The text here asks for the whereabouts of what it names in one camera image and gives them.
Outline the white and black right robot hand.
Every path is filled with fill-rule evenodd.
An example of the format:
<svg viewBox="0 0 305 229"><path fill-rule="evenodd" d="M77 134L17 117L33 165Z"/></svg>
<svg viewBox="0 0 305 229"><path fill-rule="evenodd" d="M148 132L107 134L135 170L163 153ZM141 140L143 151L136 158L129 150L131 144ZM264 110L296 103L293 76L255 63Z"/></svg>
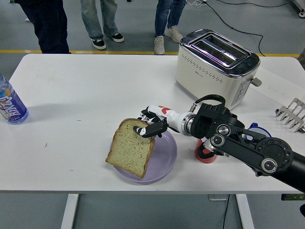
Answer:
<svg viewBox="0 0 305 229"><path fill-rule="evenodd" d="M150 105L142 110L138 119L146 122L148 126L134 126L133 130L136 134L143 138L149 138L158 135L162 137L167 128L183 134L183 122L188 113L177 113L176 111L163 107Z"/></svg>

